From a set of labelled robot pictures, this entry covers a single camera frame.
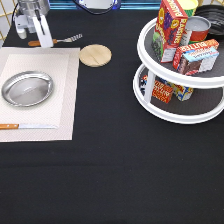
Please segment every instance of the can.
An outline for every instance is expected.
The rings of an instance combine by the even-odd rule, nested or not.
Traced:
[[[180,46],[186,46],[204,41],[210,27],[211,23],[207,19],[200,16],[190,17],[185,26],[185,30],[180,41]]]
[[[188,17],[194,15],[196,8],[198,7],[197,0],[178,0],[183,10],[186,12]]]

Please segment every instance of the round wooden board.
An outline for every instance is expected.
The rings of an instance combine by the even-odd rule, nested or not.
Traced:
[[[99,67],[107,64],[111,60],[111,51],[98,44],[84,47],[79,53],[80,61],[90,67]]]

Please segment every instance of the silver plate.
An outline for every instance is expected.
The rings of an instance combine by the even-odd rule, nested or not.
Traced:
[[[38,71],[19,73],[2,86],[2,97],[13,106],[29,107],[46,100],[53,90],[52,78]]]

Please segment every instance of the label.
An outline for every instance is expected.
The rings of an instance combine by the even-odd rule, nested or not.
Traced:
[[[188,45],[191,38],[191,34],[192,34],[191,30],[184,30],[181,41],[180,41],[180,46]]]
[[[163,52],[163,58],[162,58],[161,62],[172,61],[175,52],[176,52],[176,48],[167,48],[167,49],[165,49],[164,52]]]
[[[216,57],[205,58],[202,61],[198,72],[205,72],[205,71],[211,70],[213,68],[213,65],[215,64]]]

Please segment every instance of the orange knife handle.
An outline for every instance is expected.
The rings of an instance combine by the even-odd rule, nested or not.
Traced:
[[[18,129],[18,124],[0,124],[0,130],[2,129]]]
[[[56,39],[53,39],[53,43],[56,44],[58,41]],[[37,46],[40,46],[40,41],[39,40],[34,40],[34,41],[30,41],[28,43],[28,45],[30,47],[37,47]]]

